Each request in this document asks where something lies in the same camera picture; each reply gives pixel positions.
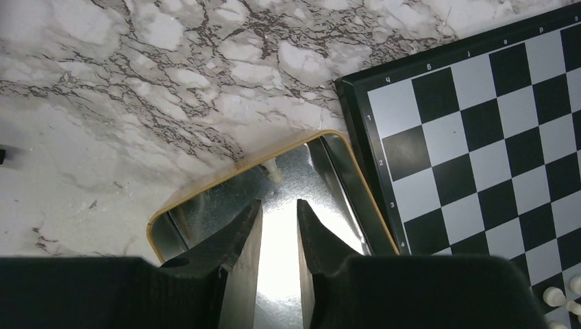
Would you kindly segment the white pawn top tin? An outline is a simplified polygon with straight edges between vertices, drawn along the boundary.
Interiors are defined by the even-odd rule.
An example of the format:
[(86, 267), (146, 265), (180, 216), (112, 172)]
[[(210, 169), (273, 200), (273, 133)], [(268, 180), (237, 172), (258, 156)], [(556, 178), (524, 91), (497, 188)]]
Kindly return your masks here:
[(277, 166), (275, 158), (271, 158), (263, 162), (261, 165), (267, 170), (268, 178), (274, 184), (280, 184), (283, 182), (284, 176), (280, 171), (279, 167)]

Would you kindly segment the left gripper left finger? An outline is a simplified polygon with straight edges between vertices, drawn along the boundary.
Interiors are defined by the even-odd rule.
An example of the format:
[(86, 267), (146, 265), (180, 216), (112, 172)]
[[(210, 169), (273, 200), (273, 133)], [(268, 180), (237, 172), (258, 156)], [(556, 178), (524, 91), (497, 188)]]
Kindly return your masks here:
[(137, 257), (1, 259), (2, 328), (252, 328), (262, 204), (156, 267)]

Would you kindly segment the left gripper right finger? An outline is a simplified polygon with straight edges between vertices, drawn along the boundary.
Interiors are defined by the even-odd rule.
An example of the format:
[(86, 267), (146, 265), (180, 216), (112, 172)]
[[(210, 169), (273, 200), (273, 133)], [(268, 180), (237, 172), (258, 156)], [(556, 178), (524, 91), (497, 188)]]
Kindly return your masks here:
[(494, 256), (363, 256), (297, 200), (304, 328), (546, 328), (523, 276)]

